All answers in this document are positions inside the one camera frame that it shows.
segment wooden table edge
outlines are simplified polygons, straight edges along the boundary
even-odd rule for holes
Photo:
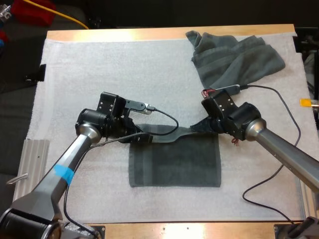
[[[144,40],[169,40],[186,38],[191,30],[214,35],[265,35],[294,32],[293,24],[274,25],[237,25],[237,26],[199,26],[172,28],[130,28],[130,29],[96,29],[48,31],[47,39],[77,42],[119,42]]]

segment silver metal arm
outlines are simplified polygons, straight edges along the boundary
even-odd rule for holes
[[[89,124],[82,124],[77,128],[78,137],[47,172],[33,191],[17,200],[12,209],[46,219],[48,221],[61,220],[62,214],[58,203],[67,187],[66,180],[56,171],[56,165],[74,171],[83,153],[101,139],[99,131]]]
[[[246,139],[260,143],[314,192],[319,192],[319,161],[267,129],[262,118],[248,125]]]

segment blue tape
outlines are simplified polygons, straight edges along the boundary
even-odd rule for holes
[[[55,175],[58,175],[61,178],[63,178],[68,185],[71,184],[72,178],[74,176],[74,172],[72,171],[72,169],[65,167],[63,165],[58,165],[58,164],[56,164],[53,167],[53,169],[55,171]]]

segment red object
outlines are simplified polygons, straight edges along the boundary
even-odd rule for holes
[[[4,41],[4,42],[8,42],[8,41],[9,41],[9,39],[8,39],[8,37],[6,36],[5,32],[4,32],[4,31],[1,31],[1,30],[0,30],[0,39],[1,39],[2,41]]]
[[[33,0],[32,2],[55,10],[55,5],[48,0]],[[33,6],[23,0],[14,0],[11,13],[21,23],[37,26],[50,26],[55,17],[54,13]]]
[[[205,90],[202,90],[201,92],[201,95],[205,98],[209,97],[209,94],[210,93],[214,93],[215,90],[214,89],[205,89]]]

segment yellow cable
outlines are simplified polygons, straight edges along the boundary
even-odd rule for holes
[[[37,6],[37,7],[41,8],[41,9],[50,11],[50,12],[52,12],[52,13],[54,13],[54,14],[59,15],[59,16],[65,17],[65,18],[67,18],[67,19],[69,19],[69,20],[71,20],[71,21],[76,22],[77,24],[80,24],[80,25],[81,25],[82,27],[84,27],[85,29],[89,29],[85,24],[83,24],[82,22],[80,22],[79,20],[77,20],[77,19],[75,19],[75,18],[72,18],[72,17],[67,16],[67,15],[64,15],[64,14],[58,12],[58,11],[55,11],[55,10],[49,9],[49,8],[47,8],[47,7],[44,7],[44,6],[42,6],[42,5],[39,5],[39,4],[37,4],[37,3],[35,3],[35,2],[32,2],[32,1],[30,1],[30,0],[23,0],[23,1],[29,3],[29,4],[31,4],[31,5],[33,5],[33,6]]]

